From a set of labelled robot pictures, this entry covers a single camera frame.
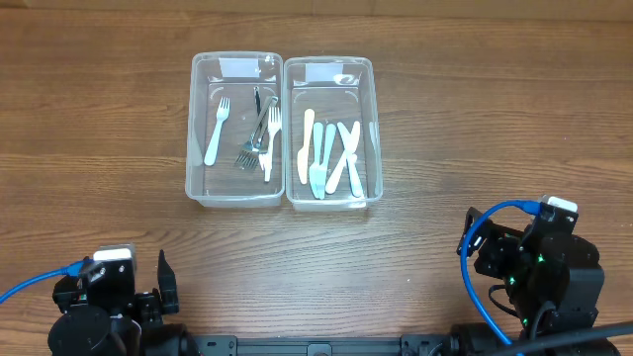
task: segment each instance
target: black mounting rail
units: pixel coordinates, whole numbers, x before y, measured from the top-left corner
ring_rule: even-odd
[[[433,356],[450,348],[446,335],[358,338],[267,338],[195,336],[205,356]]]

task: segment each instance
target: metal fork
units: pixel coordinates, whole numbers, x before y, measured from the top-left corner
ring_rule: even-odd
[[[266,149],[263,149],[261,147],[261,139],[265,134],[266,127],[268,126],[268,121],[264,120],[264,116],[266,115],[267,111],[277,105],[278,100],[279,99],[276,96],[268,97],[266,99],[264,108],[259,114],[257,126],[255,127],[253,133],[250,135],[248,141],[241,146],[239,156],[237,157],[237,160],[234,164],[235,166],[243,169],[253,169],[255,168],[255,166],[257,166],[258,155],[261,153],[266,153]]]
[[[222,97],[220,104],[218,105],[218,112],[216,113],[216,128],[214,134],[211,136],[207,153],[205,154],[205,164],[214,165],[216,158],[218,157],[218,147],[220,145],[220,131],[222,130],[222,123],[228,119],[228,112],[230,111],[230,99]]]
[[[270,182],[270,173],[273,170],[273,148],[275,147],[275,135],[281,129],[281,113],[279,108],[268,111],[268,151],[259,155],[259,166],[264,170],[264,182]]]

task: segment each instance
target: label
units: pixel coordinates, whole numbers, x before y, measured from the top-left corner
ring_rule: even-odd
[[[220,70],[224,78],[259,78],[257,58],[220,58]]]
[[[343,73],[343,63],[307,63],[306,81],[333,82]]]

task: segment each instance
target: metal bracket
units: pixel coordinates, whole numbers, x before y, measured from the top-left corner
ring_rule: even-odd
[[[306,356],[439,356],[445,335],[403,335],[401,338],[268,338],[196,336],[205,356],[306,355]]]
[[[462,233],[462,238],[459,240],[459,244],[457,245],[457,250],[455,251],[457,255],[462,253],[462,244],[464,244],[464,238],[466,237],[466,233],[471,228],[471,225],[476,222],[479,218],[482,217],[482,212],[477,209],[471,207],[466,213],[466,221],[464,222],[464,232]],[[488,237],[488,228],[489,224],[492,223],[490,219],[486,220],[482,226],[477,231],[477,236],[471,241],[471,243],[466,248],[468,250],[468,256],[472,256],[473,252],[477,251],[483,244],[483,242]]]
[[[235,336],[196,336],[198,349],[205,356],[236,356]]]
[[[332,347],[330,344],[310,344],[307,356],[332,356]]]

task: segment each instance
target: white plastic fork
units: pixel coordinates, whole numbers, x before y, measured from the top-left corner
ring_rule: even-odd
[[[205,164],[216,164],[216,158],[218,157],[218,147],[220,146],[220,132],[222,130],[223,122],[228,119],[228,112],[230,111],[230,99],[222,97],[220,104],[218,105],[218,112],[216,113],[216,128],[214,134],[211,136],[207,153],[205,154]]]
[[[273,148],[275,147],[275,135],[281,130],[281,113],[279,108],[268,111],[268,151],[259,155],[259,166],[264,170],[264,182],[270,182],[270,173],[273,170]]]

